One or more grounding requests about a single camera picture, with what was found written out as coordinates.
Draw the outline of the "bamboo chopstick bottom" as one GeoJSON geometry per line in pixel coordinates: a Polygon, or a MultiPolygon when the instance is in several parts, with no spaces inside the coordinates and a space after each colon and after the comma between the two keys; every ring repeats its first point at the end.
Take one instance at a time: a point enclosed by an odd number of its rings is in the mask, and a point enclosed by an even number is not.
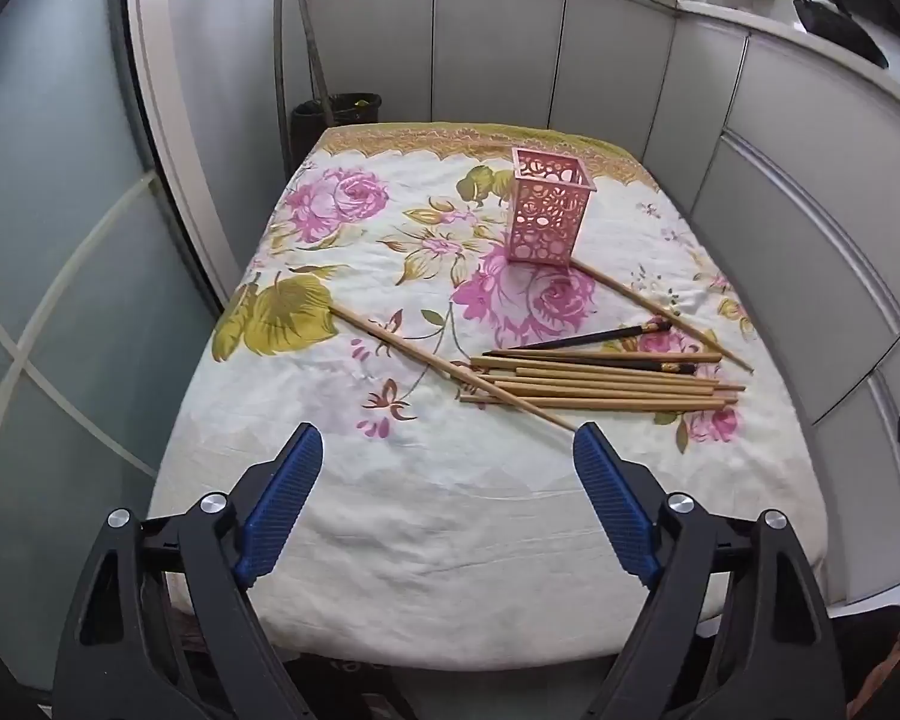
{"type": "Polygon", "coordinates": [[[481,395],[461,395],[468,405],[512,406],[528,410],[530,406],[548,411],[617,411],[618,413],[656,413],[656,411],[722,410],[730,406],[726,398],[522,398],[517,403],[481,395]]]}

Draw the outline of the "black chopstick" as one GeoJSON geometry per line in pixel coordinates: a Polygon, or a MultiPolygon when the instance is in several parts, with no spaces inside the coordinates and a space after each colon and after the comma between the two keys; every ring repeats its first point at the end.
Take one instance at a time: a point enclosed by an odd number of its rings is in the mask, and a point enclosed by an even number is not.
{"type": "Polygon", "coordinates": [[[660,319],[660,317],[655,317],[655,319],[639,323],[639,325],[626,325],[626,327],[613,328],[613,330],[601,330],[601,332],[583,333],[583,335],[575,335],[575,337],[525,344],[525,346],[520,346],[520,351],[525,351],[525,349],[528,349],[528,351],[549,351],[549,349],[575,348],[584,344],[605,343],[605,341],[625,340],[626,338],[640,337],[640,335],[668,332],[670,328],[670,322],[660,319]]]}
{"type": "Polygon", "coordinates": [[[470,361],[475,366],[491,367],[496,362],[505,362],[505,364],[536,364],[536,366],[546,366],[546,364],[554,364],[554,366],[590,366],[590,367],[617,367],[617,369],[637,369],[637,371],[665,372],[665,374],[683,374],[690,376],[697,371],[697,364],[694,362],[652,362],[652,361],[540,361],[539,359],[512,359],[512,358],[494,358],[494,356],[477,355],[471,356],[470,361]]]}

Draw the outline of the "black trash bin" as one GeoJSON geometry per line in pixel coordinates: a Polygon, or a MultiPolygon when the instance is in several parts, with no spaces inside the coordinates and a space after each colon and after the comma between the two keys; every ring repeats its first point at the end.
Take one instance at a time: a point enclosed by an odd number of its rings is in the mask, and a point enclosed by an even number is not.
{"type": "MultiPolygon", "coordinates": [[[[377,93],[334,94],[329,107],[334,125],[376,124],[382,96],[377,93]]],[[[328,128],[318,101],[299,104],[290,113],[289,151],[292,167],[297,169],[328,128]]]]}

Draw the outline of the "pink perforated utensil holder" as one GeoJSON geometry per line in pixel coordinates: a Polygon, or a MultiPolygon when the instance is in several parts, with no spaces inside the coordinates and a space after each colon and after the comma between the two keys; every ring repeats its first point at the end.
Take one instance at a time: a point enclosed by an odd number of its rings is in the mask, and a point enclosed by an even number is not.
{"type": "Polygon", "coordinates": [[[595,186],[569,154],[512,148],[505,255],[509,262],[569,266],[595,186]]]}

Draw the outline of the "black wok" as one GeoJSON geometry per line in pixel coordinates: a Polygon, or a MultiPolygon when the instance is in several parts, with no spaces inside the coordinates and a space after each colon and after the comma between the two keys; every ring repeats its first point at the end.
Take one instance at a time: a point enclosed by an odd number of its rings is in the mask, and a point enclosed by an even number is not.
{"type": "Polygon", "coordinates": [[[888,59],[870,34],[854,18],[842,11],[833,10],[816,0],[793,0],[793,8],[803,28],[814,36],[837,44],[852,54],[868,60],[881,70],[889,67],[888,59]]]}

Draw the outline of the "long bamboo chopstick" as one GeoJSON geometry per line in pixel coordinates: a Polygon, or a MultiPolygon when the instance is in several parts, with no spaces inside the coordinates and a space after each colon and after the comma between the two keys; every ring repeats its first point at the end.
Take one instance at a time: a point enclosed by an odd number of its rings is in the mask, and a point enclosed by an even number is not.
{"type": "Polygon", "coordinates": [[[456,380],[458,383],[470,385],[470,387],[476,388],[476,390],[481,390],[481,392],[491,395],[491,397],[500,401],[500,403],[504,403],[504,405],[512,406],[512,408],[517,408],[517,410],[525,411],[528,415],[544,419],[544,421],[549,422],[549,424],[560,427],[560,429],[564,429],[564,431],[569,431],[571,434],[575,433],[575,426],[565,419],[560,419],[557,416],[551,415],[548,411],[543,410],[541,406],[528,403],[528,401],[517,397],[517,395],[505,392],[504,388],[497,387],[497,385],[494,385],[492,382],[487,382],[487,380],[476,376],[470,369],[455,366],[455,364],[447,361],[447,359],[434,355],[434,353],[430,353],[430,351],[421,348],[416,343],[405,340],[403,337],[400,337],[400,335],[397,335],[397,333],[385,330],[385,328],[380,327],[380,325],[371,322],[363,316],[359,316],[359,314],[352,312],[351,309],[347,309],[344,305],[332,302],[329,305],[329,312],[331,312],[334,317],[338,317],[338,319],[349,323],[351,327],[359,328],[359,330],[367,333],[367,335],[388,344],[391,348],[398,349],[400,353],[408,356],[408,358],[414,359],[414,361],[418,361],[421,364],[425,364],[425,366],[429,366],[430,369],[436,369],[436,371],[447,374],[450,379],[456,380]]]}
{"type": "Polygon", "coordinates": [[[619,294],[619,296],[628,299],[634,304],[640,305],[642,309],[648,310],[654,316],[660,316],[663,317],[663,319],[669,320],[671,325],[678,327],[679,330],[683,330],[688,337],[700,341],[704,346],[715,351],[715,353],[724,356],[725,359],[729,359],[731,362],[735,362],[736,366],[741,367],[743,371],[754,374],[754,367],[752,367],[749,362],[746,362],[741,356],[738,356],[736,353],[733,353],[733,351],[725,348],[725,346],[722,343],[718,343],[715,338],[709,337],[706,332],[702,332],[699,328],[694,327],[692,323],[689,323],[685,319],[681,319],[681,317],[677,316],[674,312],[671,312],[670,309],[663,307],[663,305],[655,304],[655,302],[651,301],[649,298],[644,298],[642,294],[636,293],[633,289],[622,284],[621,281],[615,280],[613,277],[610,277],[610,275],[606,275],[603,271],[596,270],[593,266],[587,265],[575,257],[571,257],[571,265],[575,270],[582,271],[583,275],[587,275],[587,277],[592,278],[592,280],[598,281],[601,286],[612,289],[615,293],[619,294]]]}

